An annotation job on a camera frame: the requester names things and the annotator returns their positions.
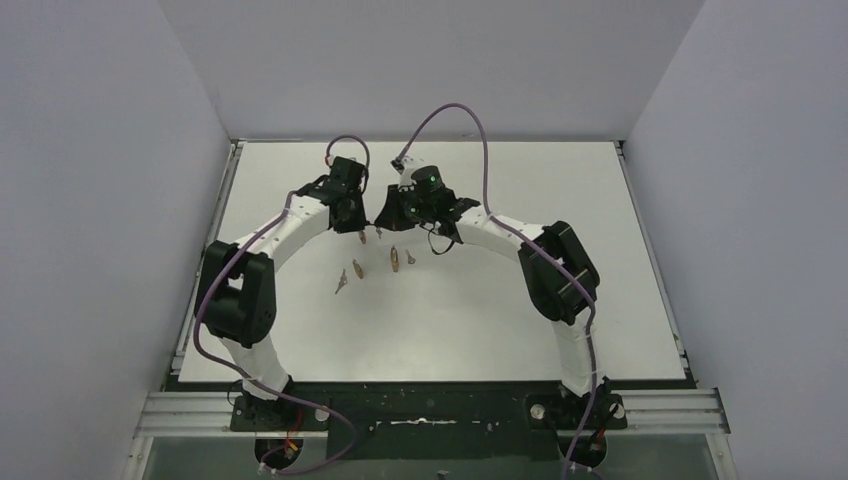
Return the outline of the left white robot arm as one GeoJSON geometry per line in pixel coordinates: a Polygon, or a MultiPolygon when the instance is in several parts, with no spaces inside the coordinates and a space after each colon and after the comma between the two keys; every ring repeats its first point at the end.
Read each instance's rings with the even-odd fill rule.
{"type": "Polygon", "coordinates": [[[276,274],[308,242],[327,231],[357,233],[368,221],[363,194],[367,164],[335,156],[316,180],[289,191],[272,218],[236,242],[216,240],[203,256],[192,342],[206,360],[237,373],[256,412],[273,427],[295,416],[270,332],[277,315],[276,274]]]}

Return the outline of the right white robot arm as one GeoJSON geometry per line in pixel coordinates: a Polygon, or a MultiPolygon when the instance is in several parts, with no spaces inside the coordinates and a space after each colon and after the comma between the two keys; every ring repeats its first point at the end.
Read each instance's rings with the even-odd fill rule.
{"type": "Polygon", "coordinates": [[[453,244],[472,245],[515,261],[535,309],[551,321],[570,391],[562,400],[564,417],[578,427],[602,413],[594,392],[602,377],[591,344],[600,275],[564,221],[543,226],[496,215],[472,198],[457,196],[439,169],[410,158],[391,163],[399,180],[387,190],[378,228],[405,231],[421,227],[453,244]]]}

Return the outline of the brass padlock shackle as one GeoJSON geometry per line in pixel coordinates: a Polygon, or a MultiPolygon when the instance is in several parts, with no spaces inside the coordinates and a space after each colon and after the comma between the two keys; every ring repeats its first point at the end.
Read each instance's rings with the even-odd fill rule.
{"type": "Polygon", "coordinates": [[[393,271],[394,273],[398,273],[398,272],[399,272],[399,270],[400,270],[400,260],[399,260],[399,253],[398,253],[398,250],[397,250],[397,248],[396,248],[395,246],[392,246],[392,247],[390,248],[389,258],[390,258],[390,263],[391,263],[391,269],[392,269],[392,271],[393,271]]]}

